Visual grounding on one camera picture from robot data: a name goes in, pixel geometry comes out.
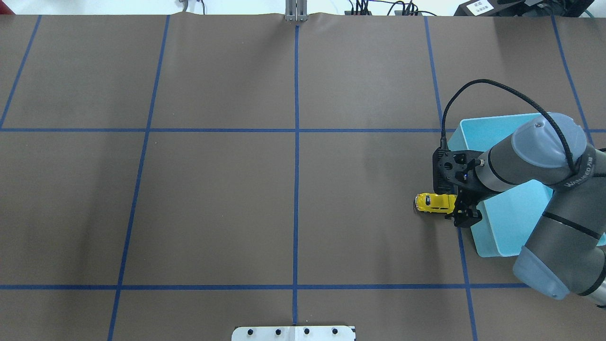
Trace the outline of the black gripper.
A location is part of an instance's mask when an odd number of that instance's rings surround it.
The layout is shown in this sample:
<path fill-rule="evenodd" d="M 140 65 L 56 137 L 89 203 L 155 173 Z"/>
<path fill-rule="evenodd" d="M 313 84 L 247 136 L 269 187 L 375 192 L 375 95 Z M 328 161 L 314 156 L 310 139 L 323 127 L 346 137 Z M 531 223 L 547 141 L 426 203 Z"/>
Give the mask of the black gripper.
<path fill-rule="evenodd" d="M 483 216 L 477 204 L 488 198 L 488 188 L 479 179 L 478 172 L 485 166 L 485 159 L 478 151 L 456 151 L 454 161 L 457 165 L 455 179 L 459 181 L 457 189 L 463 194 L 462 202 L 452 213 L 453 224 L 460 228 L 469 228 L 482 221 Z"/>

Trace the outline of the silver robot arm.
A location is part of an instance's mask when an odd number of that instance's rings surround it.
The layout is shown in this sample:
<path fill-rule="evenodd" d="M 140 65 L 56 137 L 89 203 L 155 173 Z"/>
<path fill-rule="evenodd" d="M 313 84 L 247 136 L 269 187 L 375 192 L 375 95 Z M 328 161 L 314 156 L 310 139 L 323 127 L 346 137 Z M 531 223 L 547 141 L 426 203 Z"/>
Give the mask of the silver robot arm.
<path fill-rule="evenodd" d="M 547 112 L 487 151 L 446 151 L 435 161 L 457 190 L 454 224 L 482 221 L 477 205 L 529 181 L 552 190 L 513 266 L 532 289 L 562 300 L 570 293 L 605 308 L 605 153 L 567 115 Z"/>

